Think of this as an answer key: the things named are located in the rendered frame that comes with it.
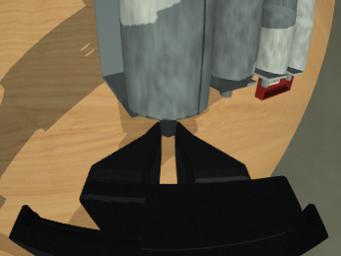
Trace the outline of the red rectangular tray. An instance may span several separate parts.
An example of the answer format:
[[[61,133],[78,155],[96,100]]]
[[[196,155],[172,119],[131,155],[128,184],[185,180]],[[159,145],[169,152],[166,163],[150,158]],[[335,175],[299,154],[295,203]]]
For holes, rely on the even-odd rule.
[[[270,81],[269,88],[261,87],[260,79],[261,78],[258,77],[255,97],[259,98],[260,100],[265,100],[272,96],[276,96],[289,91],[291,89],[294,76],[292,76],[291,81],[287,81],[284,78],[275,81]]]

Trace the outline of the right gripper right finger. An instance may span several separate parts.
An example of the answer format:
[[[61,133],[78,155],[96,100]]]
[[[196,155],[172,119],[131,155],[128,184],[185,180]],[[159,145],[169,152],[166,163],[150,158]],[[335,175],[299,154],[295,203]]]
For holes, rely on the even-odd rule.
[[[186,183],[186,174],[187,183],[251,179],[244,163],[194,136],[180,122],[175,126],[174,143],[177,184]]]

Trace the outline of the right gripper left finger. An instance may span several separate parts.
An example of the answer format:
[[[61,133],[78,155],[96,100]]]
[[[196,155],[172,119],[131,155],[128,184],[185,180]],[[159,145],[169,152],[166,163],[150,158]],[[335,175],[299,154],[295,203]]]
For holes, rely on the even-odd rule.
[[[162,135],[160,122],[157,122],[143,136],[93,164],[86,181],[103,179],[160,184],[161,161]]]

